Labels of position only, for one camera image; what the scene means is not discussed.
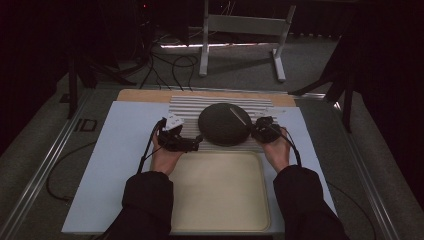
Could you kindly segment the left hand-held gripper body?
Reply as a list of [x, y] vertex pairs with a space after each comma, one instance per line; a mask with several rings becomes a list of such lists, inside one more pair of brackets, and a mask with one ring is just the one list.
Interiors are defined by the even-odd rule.
[[181, 136], [184, 120], [172, 112], [157, 122], [158, 143], [161, 147], [171, 152], [192, 152], [199, 149], [195, 145], [195, 138]]

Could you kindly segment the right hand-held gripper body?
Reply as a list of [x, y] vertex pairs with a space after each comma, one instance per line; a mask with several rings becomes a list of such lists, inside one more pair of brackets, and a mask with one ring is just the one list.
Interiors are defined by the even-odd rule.
[[257, 117], [255, 123], [251, 126], [251, 137], [260, 143], [271, 143], [278, 138], [284, 138], [281, 132], [281, 126], [274, 120], [273, 108], [265, 108], [263, 111], [255, 114]]

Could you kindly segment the dark round plate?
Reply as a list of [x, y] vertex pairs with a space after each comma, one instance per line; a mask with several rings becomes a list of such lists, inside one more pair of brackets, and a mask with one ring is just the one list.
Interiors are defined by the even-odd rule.
[[[230, 111], [234, 108], [247, 123], [244, 126]], [[235, 146], [245, 142], [252, 126], [252, 120], [241, 107], [230, 103], [217, 103], [206, 107], [199, 115], [198, 127], [201, 134], [212, 144]]]

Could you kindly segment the silver fork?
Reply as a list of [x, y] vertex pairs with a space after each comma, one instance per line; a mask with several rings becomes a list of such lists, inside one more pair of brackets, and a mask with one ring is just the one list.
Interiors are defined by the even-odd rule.
[[241, 116], [237, 113], [237, 111], [230, 107], [230, 111], [233, 113], [233, 115], [244, 125], [247, 127], [247, 123], [241, 118]]

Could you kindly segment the person's right hand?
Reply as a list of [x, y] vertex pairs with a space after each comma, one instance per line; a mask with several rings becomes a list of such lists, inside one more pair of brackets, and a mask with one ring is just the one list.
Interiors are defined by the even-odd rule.
[[275, 141], [260, 144], [266, 159], [277, 173], [289, 165], [291, 148], [290, 143], [286, 140], [287, 130], [281, 128], [280, 132], [281, 136]]

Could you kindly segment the person's left hand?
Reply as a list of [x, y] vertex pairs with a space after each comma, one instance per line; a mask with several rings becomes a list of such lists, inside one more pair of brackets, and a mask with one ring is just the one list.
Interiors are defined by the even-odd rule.
[[158, 143], [158, 136], [154, 135], [153, 139], [153, 153], [151, 160], [151, 170], [161, 172], [169, 176], [175, 169], [178, 160], [183, 155], [183, 152], [170, 152], [163, 149]]

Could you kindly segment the striped placemat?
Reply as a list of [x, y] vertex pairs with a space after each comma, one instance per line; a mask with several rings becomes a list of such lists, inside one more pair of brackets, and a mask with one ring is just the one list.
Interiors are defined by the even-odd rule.
[[[225, 98], [203, 96], [172, 96], [169, 111], [184, 120], [181, 135], [185, 138], [195, 138], [201, 132], [198, 127], [198, 117], [208, 106], [216, 103], [230, 103], [241, 107], [247, 112], [252, 122], [265, 115], [266, 110], [274, 107], [270, 99], [258, 98]], [[204, 139], [200, 145], [201, 151], [254, 151], [261, 152], [262, 148], [251, 137], [236, 146], [218, 146]]]

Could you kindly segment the beige tray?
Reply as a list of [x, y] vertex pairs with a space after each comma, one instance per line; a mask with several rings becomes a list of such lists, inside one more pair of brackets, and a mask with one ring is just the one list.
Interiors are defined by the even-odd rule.
[[170, 180], [174, 234], [261, 233], [270, 226], [262, 159], [257, 153], [186, 153]]

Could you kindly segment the light blue table sheet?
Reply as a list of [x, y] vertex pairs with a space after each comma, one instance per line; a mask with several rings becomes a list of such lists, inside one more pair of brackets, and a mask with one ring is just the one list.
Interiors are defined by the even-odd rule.
[[[112, 104], [77, 189], [64, 225], [68, 234], [100, 234], [121, 210], [121, 199], [127, 179], [136, 171], [147, 171], [150, 163], [141, 157], [148, 151], [148, 140], [156, 122], [165, 117], [170, 102], [123, 102]], [[284, 222], [274, 194], [274, 169], [264, 154], [262, 168], [271, 217], [269, 228], [261, 233], [198, 233], [176, 235], [228, 235], [281, 233]]]

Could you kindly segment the black tripod stand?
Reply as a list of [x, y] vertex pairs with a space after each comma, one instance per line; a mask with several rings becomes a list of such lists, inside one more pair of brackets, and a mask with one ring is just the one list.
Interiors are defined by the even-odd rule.
[[114, 81], [122, 85], [135, 86], [135, 83], [130, 82], [118, 74], [112, 72], [105, 66], [100, 65], [86, 55], [69, 54], [68, 55], [68, 84], [69, 84], [69, 110], [68, 118], [71, 119], [76, 115], [78, 110], [78, 90], [77, 79], [81, 78], [82, 82], [89, 88], [95, 88], [97, 80], [91, 76], [91, 70], [97, 70], [102, 74], [112, 78]]
[[302, 96], [330, 83], [324, 99], [327, 102], [336, 103], [341, 97], [344, 97], [342, 101], [342, 123], [349, 133], [351, 133], [350, 117], [355, 85], [354, 65], [359, 59], [357, 46], [358, 42], [352, 36], [343, 34], [319, 79], [305, 87], [289, 92], [290, 95]]

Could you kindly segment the black floor bracket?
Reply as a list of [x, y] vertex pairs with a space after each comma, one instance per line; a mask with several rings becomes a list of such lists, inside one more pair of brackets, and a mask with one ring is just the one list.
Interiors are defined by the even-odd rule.
[[76, 126], [74, 127], [75, 132], [94, 132], [97, 128], [98, 121], [95, 119], [82, 119], [80, 118], [77, 121]]

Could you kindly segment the white metal stand frame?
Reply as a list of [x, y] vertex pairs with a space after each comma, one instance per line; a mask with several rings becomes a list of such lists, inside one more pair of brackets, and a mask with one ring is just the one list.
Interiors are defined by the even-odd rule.
[[277, 79], [280, 82], [285, 82], [286, 74], [283, 67], [282, 50], [289, 33], [295, 10], [296, 6], [291, 5], [285, 19], [217, 15], [209, 12], [209, 0], [204, 0], [203, 42], [201, 47], [199, 75], [201, 77], [206, 77], [208, 74], [210, 31], [273, 35], [280, 37], [278, 47], [272, 50], [272, 59]]

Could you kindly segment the aluminium rail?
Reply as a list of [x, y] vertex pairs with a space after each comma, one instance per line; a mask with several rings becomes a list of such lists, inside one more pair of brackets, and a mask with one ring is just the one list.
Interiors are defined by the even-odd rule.
[[[337, 120], [342, 118], [342, 110], [338, 102], [330, 104], [332, 112]], [[364, 188], [365, 194], [368, 198], [370, 206], [373, 210], [375, 218], [379, 224], [381, 232], [385, 240], [400, 240], [397, 230], [395, 229], [391, 217], [382, 201], [382, 198], [371, 178], [371, 175], [366, 168], [363, 157], [360, 154], [358, 146], [356, 145], [353, 136], [347, 132], [343, 123], [338, 123], [342, 135], [347, 141], [349, 153], [352, 155], [353, 164], [357, 171], [359, 180]]]
[[29, 210], [35, 202], [39, 192], [46, 182], [47, 175], [53, 169], [62, 150], [64, 149], [68, 139], [70, 138], [75, 126], [80, 118], [80, 115], [87, 103], [93, 95], [94, 90], [84, 90], [81, 98], [78, 100], [78, 106], [73, 116], [68, 119], [62, 127], [60, 133], [50, 147], [48, 153], [44, 157], [37, 171], [31, 177], [26, 185], [23, 193], [19, 197], [12, 212], [9, 214], [6, 222], [0, 228], [0, 240], [14, 240], [22, 222], [26, 218]]

